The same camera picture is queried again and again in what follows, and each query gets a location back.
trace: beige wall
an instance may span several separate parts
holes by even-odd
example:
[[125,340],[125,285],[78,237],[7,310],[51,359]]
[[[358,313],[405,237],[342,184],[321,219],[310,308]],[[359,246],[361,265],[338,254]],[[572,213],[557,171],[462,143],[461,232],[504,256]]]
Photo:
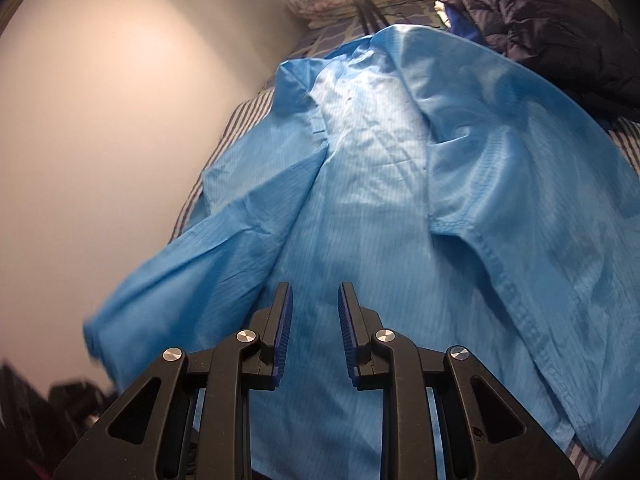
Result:
[[303,31],[284,0],[25,0],[0,36],[0,356],[85,375],[82,320],[166,242],[232,109]]

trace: blue cloth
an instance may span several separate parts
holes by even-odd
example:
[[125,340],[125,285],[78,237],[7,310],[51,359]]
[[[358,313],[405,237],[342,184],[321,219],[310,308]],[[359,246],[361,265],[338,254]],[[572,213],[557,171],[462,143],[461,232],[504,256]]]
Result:
[[209,215],[84,327],[127,386],[294,291],[287,371],[252,393],[254,468],[378,476],[379,392],[348,378],[340,282],[425,348],[470,348],[559,446],[604,457],[640,400],[640,187],[602,129],[528,69],[394,26],[281,65],[273,108],[203,174]]
[[467,38],[474,43],[486,46],[484,36],[480,34],[480,31],[471,22],[471,20],[466,19],[462,12],[459,12],[459,10],[454,6],[449,4],[444,4],[444,11],[449,19],[449,24],[451,25],[451,28],[449,29],[451,34],[455,34],[461,38]]

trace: black gripper frame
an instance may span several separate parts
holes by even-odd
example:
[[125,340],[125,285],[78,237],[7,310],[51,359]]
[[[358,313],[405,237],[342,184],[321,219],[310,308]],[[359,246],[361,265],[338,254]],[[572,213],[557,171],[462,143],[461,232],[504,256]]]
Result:
[[76,443],[54,480],[182,480],[201,388],[196,480],[251,480],[249,390],[278,386],[291,310],[290,286],[280,283],[249,330],[200,352],[168,349]]
[[436,352],[383,330],[351,283],[340,286],[338,305],[353,385],[384,392],[381,480],[437,479],[426,388],[447,480],[578,480],[568,457],[467,349]]

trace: striped fabric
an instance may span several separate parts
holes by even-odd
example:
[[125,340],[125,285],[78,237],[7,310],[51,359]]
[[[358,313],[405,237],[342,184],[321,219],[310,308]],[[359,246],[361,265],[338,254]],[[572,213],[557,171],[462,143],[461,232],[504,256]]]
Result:
[[640,124],[618,117],[607,129],[607,134],[640,175]]
[[[254,99],[243,102],[232,113],[220,137],[216,149],[205,164],[203,171],[211,166],[216,159],[236,140],[253,128],[271,109],[273,102],[273,88],[261,91]],[[619,147],[622,155],[640,175],[640,124],[625,118],[617,118],[607,128],[607,135]],[[202,180],[198,180],[191,189],[180,215],[174,226],[171,240],[182,234],[196,201],[202,193]],[[598,468],[598,462],[590,458],[576,441],[569,445],[566,452],[580,475],[580,480],[589,480]]]
[[[202,171],[211,166],[229,146],[236,142],[236,140],[242,137],[251,128],[253,128],[258,121],[266,116],[271,109],[272,102],[273,88],[269,88],[261,91],[254,99],[249,99],[239,105],[231,114],[231,117],[225,126],[225,130],[218,141],[216,149],[211,153],[211,156],[204,165],[204,168],[202,168]],[[184,228],[189,221],[189,216],[191,216],[193,207],[196,205],[201,193],[202,177],[199,175],[196,183],[191,188],[191,192],[189,193],[186,202],[180,210],[178,219],[175,221],[174,232],[171,234],[169,242],[174,241],[184,232]]]
[[589,480],[598,470],[598,466],[600,465],[597,460],[589,457],[584,452],[580,444],[578,444],[575,440],[572,441],[571,444],[569,444],[569,449],[566,450],[566,455],[578,470],[580,480]]

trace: dark clothing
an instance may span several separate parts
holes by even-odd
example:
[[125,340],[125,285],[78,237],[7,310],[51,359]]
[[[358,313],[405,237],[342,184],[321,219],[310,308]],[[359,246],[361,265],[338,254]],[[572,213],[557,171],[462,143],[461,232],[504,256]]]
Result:
[[591,0],[441,0],[590,111],[640,121],[640,54]]

